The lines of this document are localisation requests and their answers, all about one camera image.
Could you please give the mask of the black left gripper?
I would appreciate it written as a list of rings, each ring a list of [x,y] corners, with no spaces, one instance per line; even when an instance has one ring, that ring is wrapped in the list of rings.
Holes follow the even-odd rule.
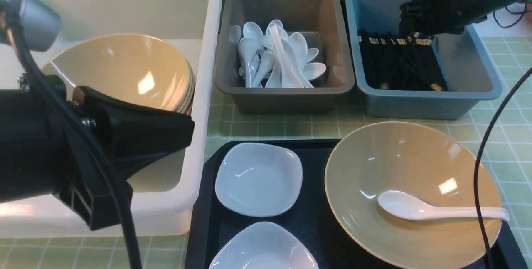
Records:
[[[87,86],[72,101],[61,90],[65,160],[56,197],[91,231],[121,223],[131,210],[128,178],[190,146],[195,128],[189,115],[129,104]]]

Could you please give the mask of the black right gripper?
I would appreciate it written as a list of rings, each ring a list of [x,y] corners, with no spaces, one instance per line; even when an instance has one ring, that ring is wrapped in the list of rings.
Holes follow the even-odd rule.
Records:
[[[400,6],[399,32],[403,35],[462,34],[472,23],[515,3],[531,0],[411,0]]]

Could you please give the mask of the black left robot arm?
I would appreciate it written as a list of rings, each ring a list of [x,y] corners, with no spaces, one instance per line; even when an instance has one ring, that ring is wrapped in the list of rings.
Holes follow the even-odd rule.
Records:
[[[68,100],[65,82],[31,54],[47,51],[60,26],[40,0],[1,0],[1,43],[25,70],[19,89],[1,91],[1,202],[54,195],[92,231],[134,231],[127,179],[190,146],[194,121],[87,86]]]

